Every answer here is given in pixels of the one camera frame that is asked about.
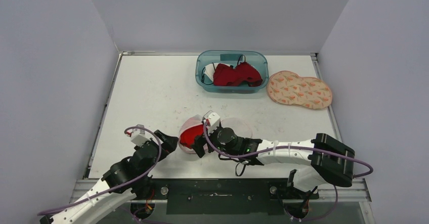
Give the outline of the teal plastic bin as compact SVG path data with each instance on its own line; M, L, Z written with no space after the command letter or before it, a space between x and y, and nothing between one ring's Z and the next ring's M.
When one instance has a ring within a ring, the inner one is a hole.
M252 94L268 79L268 61L259 52L208 50L196 61L195 80L207 92Z

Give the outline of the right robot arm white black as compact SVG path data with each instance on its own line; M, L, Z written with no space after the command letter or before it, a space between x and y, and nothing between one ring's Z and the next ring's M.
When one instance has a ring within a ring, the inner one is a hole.
M299 142L279 142L239 137L233 129L218 127L207 136L194 138L191 148L198 157L217 152L245 166L265 166L274 163L297 164L290 172L287 194L299 198L319 185L350 187L353 179L355 151L325 133Z

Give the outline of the floral mesh laundry bag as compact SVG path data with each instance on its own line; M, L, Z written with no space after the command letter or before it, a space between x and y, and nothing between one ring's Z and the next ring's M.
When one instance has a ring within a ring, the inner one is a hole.
M302 77L286 70L270 76L267 94L275 103L301 106L312 110L325 109L333 100L333 93L323 80L316 77Z

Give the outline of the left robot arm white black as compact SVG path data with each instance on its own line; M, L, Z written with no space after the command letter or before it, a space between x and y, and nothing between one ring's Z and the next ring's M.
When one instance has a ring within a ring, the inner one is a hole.
M155 192L150 171L173 153L179 138L136 125L125 135L135 144L132 156L114 163L77 201L39 213L40 223L97 223L127 201Z

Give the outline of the pink round mesh laundry bag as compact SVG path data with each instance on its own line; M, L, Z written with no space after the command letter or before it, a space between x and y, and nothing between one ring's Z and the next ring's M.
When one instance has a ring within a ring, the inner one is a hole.
M196 154L191 148L195 137L203 134L202 116L195 115L184 122L179 131L179 143L178 146L187 154ZM239 118L224 118L221 120L222 127L229 127L234 132L245 138L252 137L252 130L248 124Z

